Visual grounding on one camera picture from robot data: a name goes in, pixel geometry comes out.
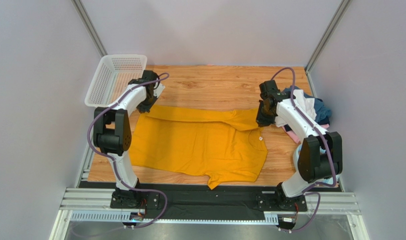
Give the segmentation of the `yellow t-shirt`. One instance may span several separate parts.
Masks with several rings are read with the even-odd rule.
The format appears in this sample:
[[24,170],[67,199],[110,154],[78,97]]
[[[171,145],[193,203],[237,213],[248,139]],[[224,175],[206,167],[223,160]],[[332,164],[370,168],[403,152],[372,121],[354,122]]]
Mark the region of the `yellow t-shirt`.
[[137,121],[130,162],[207,176],[210,189],[227,182],[254,182],[268,155],[256,114],[256,109],[215,111],[156,105]]

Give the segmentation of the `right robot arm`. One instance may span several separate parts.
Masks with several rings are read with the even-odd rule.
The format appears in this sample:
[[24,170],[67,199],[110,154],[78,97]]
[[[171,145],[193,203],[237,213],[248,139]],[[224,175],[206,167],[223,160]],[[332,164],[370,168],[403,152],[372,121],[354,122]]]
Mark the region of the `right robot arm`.
[[280,91],[274,80],[259,85],[260,97],[256,123],[267,127],[283,119],[296,133],[302,144],[297,170],[288,180],[277,186],[283,199],[301,196],[314,185],[322,185],[323,179],[332,179],[343,171],[342,137],[329,132],[303,111],[290,92]]

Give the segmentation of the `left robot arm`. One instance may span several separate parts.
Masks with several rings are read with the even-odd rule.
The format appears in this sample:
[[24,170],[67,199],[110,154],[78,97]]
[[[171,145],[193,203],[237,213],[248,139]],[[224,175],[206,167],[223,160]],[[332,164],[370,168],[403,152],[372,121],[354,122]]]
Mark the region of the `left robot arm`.
[[139,180],[129,160],[128,150],[132,143],[129,117],[134,110],[150,111],[163,90],[160,81],[157,73],[144,70],[142,77],[129,81],[124,93],[113,103],[94,111],[94,120],[88,129],[93,135],[88,136],[88,141],[93,143],[96,154],[110,161],[116,179],[112,195],[115,202],[141,203],[142,191],[137,189]]

